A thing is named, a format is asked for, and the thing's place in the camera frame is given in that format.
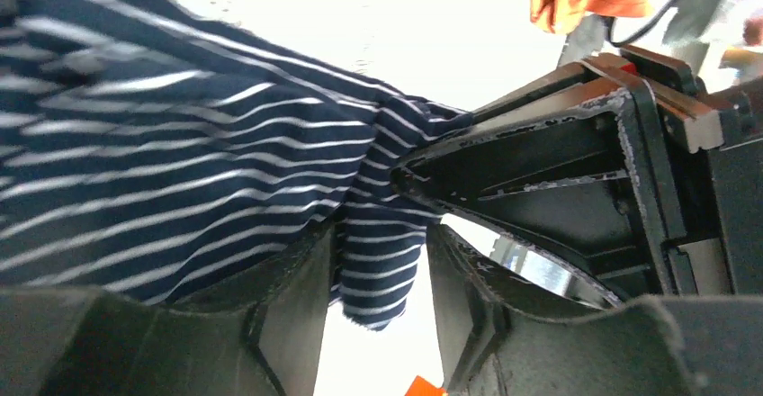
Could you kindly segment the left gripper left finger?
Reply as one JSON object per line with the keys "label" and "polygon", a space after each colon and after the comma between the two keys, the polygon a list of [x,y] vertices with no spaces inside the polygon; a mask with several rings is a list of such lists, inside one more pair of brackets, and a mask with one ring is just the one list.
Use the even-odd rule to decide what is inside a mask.
{"label": "left gripper left finger", "polygon": [[1,292],[4,395],[310,395],[334,230],[169,306],[94,288]]}

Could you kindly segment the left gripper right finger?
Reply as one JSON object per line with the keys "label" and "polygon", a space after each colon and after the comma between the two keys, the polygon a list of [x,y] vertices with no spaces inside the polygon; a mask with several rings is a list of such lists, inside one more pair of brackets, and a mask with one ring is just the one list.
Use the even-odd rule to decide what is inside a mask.
{"label": "left gripper right finger", "polygon": [[762,300],[642,296],[596,310],[526,281],[445,225],[426,235],[452,395],[759,395]]}

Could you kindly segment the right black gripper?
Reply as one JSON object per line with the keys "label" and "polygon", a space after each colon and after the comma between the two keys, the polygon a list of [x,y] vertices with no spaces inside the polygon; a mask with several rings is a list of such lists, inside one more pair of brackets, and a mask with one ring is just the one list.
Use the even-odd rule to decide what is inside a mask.
{"label": "right black gripper", "polygon": [[709,94],[628,46],[535,79],[408,156],[398,190],[570,268],[602,297],[762,292],[761,86]]}

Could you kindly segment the striped navy garment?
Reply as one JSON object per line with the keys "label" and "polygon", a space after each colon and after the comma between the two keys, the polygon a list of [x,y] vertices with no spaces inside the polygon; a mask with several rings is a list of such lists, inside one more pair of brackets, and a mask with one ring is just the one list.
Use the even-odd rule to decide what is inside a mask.
{"label": "striped navy garment", "polygon": [[330,298],[382,330],[441,217],[391,171],[470,124],[172,0],[1,0],[1,282],[169,303],[337,219]]}

